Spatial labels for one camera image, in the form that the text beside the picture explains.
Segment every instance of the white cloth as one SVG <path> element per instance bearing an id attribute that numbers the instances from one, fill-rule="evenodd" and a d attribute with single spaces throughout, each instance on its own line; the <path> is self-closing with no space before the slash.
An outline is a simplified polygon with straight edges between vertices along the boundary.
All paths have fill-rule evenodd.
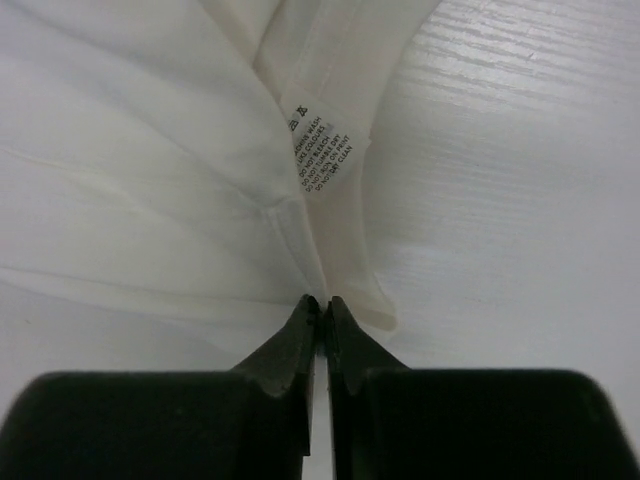
<path id="1" fill-rule="evenodd" d="M 298 69 L 368 133 L 434 6 L 403 3 L 0 2 L 3 409 L 50 370 L 229 367 L 304 293 L 386 308 L 366 257 L 362 159 L 335 224 L 331 201 L 310 219 L 278 101 Z M 298 58 L 302 46 L 330 55 Z M 389 311 L 361 319 L 391 329 Z"/>

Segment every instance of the care label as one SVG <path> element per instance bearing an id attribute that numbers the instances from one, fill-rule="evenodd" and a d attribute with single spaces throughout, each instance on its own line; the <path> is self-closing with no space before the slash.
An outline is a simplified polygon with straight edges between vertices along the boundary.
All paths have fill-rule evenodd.
<path id="1" fill-rule="evenodd" d="M 308 197 L 321 197 L 364 157 L 369 138 L 295 84 L 289 85 L 280 106 L 293 134 L 302 190 Z"/>

